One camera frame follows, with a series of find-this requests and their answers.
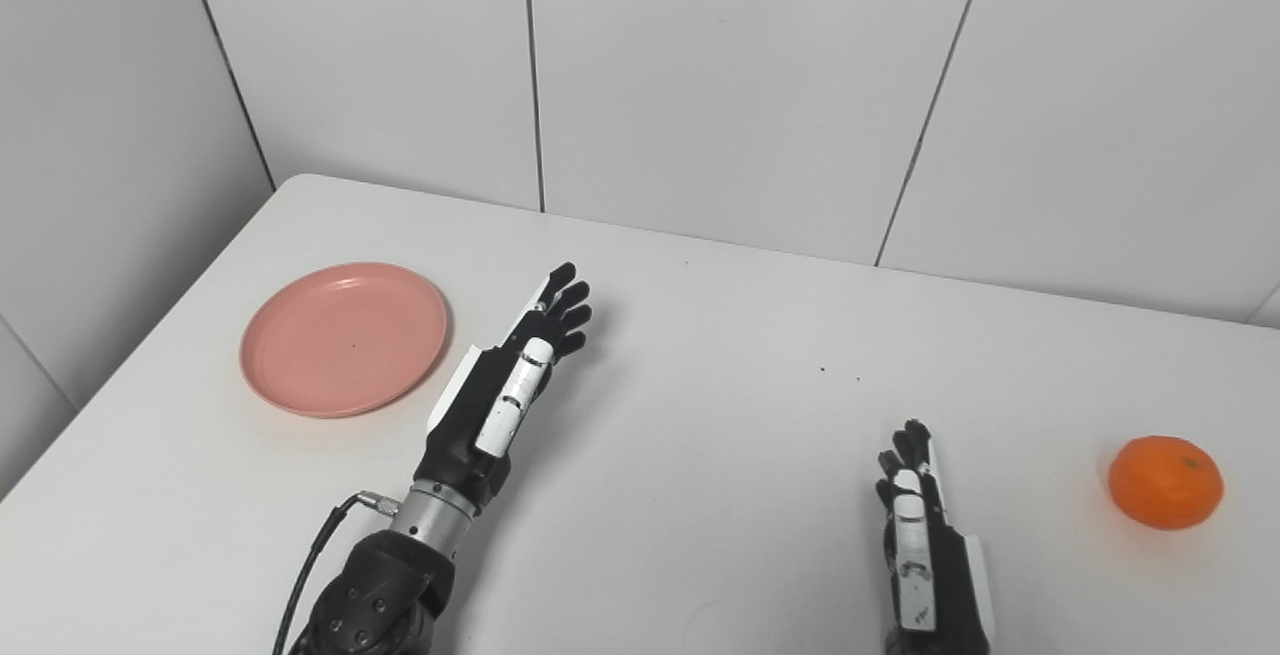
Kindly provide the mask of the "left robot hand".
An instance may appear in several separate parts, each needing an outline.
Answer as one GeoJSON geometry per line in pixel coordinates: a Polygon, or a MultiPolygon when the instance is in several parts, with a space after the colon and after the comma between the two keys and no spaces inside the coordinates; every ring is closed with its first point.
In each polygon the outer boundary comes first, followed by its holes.
{"type": "Polygon", "coordinates": [[[415,482],[449,487],[483,512],[509,477],[511,445],[559,359],[584,348],[593,317],[572,262],[538,287],[502,342],[470,348],[431,413],[415,482]]]}

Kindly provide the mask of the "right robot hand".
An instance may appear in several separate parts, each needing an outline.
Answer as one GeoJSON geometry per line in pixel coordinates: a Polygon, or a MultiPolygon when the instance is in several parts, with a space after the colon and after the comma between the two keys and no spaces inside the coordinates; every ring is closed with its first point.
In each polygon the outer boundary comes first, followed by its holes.
{"type": "Polygon", "coordinates": [[[989,654],[995,636],[980,542],[951,525],[925,423],[909,420],[877,462],[893,620],[887,654],[989,654]]]}

